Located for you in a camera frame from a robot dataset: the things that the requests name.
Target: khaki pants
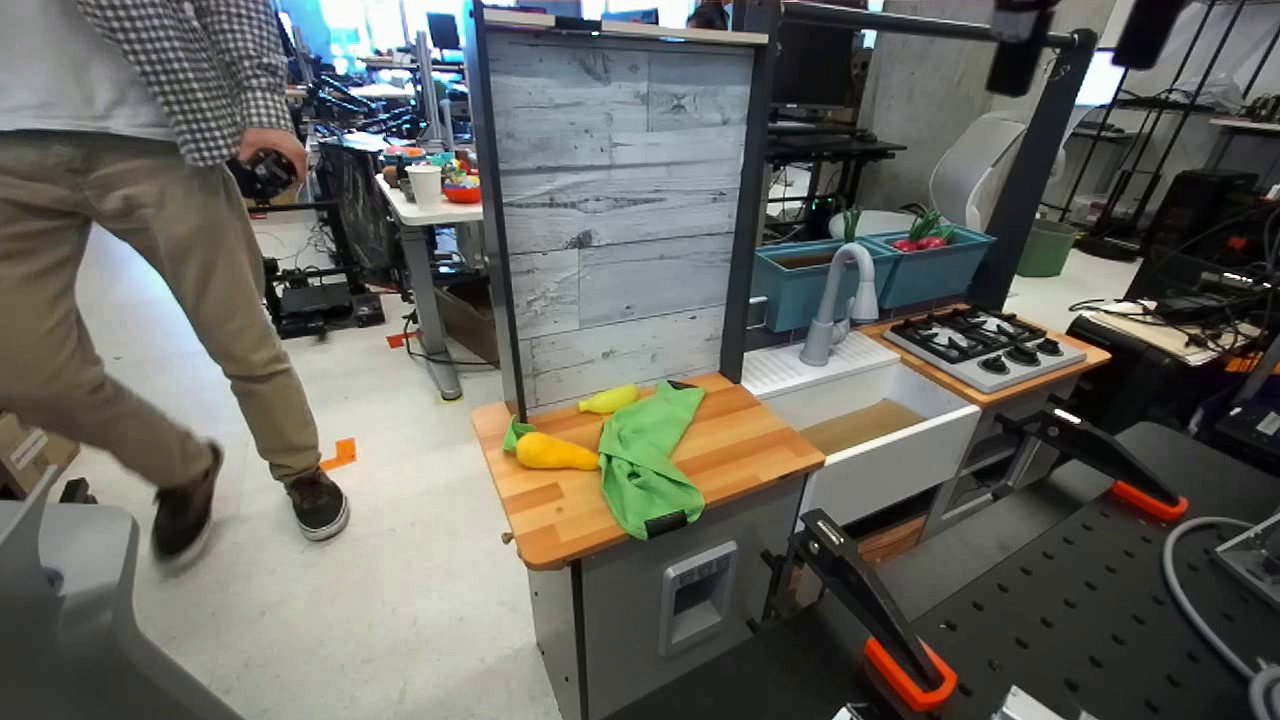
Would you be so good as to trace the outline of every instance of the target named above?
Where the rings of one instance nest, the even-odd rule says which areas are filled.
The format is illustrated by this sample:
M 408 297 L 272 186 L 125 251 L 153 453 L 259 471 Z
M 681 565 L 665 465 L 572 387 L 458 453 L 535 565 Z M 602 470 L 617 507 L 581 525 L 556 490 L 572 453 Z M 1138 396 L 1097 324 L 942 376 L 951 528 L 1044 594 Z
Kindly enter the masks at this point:
M 77 308 L 92 223 L 167 281 L 272 475 L 317 471 L 317 421 L 266 318 L 240 191 L 224 168 L 187 168 L 174 145 L 0 131 L 0 412 L 95 445 L 156 490 L 191 485 L 212 465 L 199 437 L 103 373 Z

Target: laboratory floor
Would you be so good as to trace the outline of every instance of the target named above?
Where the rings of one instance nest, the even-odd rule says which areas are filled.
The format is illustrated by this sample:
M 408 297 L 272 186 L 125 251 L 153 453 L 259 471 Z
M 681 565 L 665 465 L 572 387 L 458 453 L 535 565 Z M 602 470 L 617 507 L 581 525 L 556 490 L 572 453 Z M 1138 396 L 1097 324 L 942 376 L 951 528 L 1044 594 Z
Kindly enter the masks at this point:
M 287 220 L 259 220 L 259 241 L 292 265 L 314 251 Z M 1061 281 L 1019 281 L 1010 308 L 1064 328 L 1070 303 L 1122 297 L 1129 278 L 1134 265 L 1077 251 Z M 207 557 L 164 571 L 145 547 L 141 626 L 255 720 L 554 720 L 524 570 L 500 546 L 500 507 L 469 427 L 476 403 L 500 402 L 500 373 L 465 365 L 469 396 L 445 403 L 427 373 L 388 349 L 404 303 L 383 303 L 383 328 L 287 339 L 326 445 L 351 437 L 359 449 L 335 471 L 351 528 L 309 546 L 164 286 L 125 244 L 92 241 L 81 308 L 103 365 L 230 453 Z M 87 475 L 103 505 L 149 528 L 153 494 L 118 460 L 85 449 L 70 475 Z

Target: wooden cutting board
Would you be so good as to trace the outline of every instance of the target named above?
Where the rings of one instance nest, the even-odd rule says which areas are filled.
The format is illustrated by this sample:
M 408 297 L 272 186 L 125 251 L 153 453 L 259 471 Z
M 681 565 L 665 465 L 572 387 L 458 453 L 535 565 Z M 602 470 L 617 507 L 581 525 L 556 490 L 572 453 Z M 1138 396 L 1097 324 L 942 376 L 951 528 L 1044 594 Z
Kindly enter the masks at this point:
M 703 494 L 709 512 L 751 495 L 767 485 L 805 480 L 823 453 L 772 416 L 751 391 L 724 376 L 694 381 L 709 396 L 675 449 L 675 470 Z M 524 471 L 503 456 L 511 412 L 487 403 L 471 412 L 471 427 L 487 465 L 487 480 L 503 505 L 515 551 L 529 570 L 560 570 L 581 557 L 626 546 L 626 528 L 604 507 L 596 471 Z M 533 421 L 539 432 L 596 449 L 604 421 L 572 408 Z

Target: orange object on floor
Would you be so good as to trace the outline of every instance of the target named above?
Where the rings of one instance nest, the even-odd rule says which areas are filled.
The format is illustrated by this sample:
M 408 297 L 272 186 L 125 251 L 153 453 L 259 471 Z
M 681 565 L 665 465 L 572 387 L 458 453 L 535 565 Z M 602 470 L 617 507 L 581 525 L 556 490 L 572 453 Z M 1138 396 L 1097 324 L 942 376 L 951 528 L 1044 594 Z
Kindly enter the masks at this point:
M 346 465 L 358 465 L 358 437 L 346 437 L 333 445 L 333 456 L 320 465 L 326 471 L 335 471 Z

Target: cardboard box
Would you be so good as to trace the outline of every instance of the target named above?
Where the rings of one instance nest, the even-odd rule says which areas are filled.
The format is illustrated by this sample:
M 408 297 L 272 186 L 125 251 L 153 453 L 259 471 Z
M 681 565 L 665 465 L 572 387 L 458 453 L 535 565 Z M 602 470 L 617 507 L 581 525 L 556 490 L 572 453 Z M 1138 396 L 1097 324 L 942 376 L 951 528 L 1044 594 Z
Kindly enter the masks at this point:
M 64 437 L 0 416 L 0 485 L 16 495 L 30 495 L 49 470 L 64 471 L 77 453 L 81 445 Z

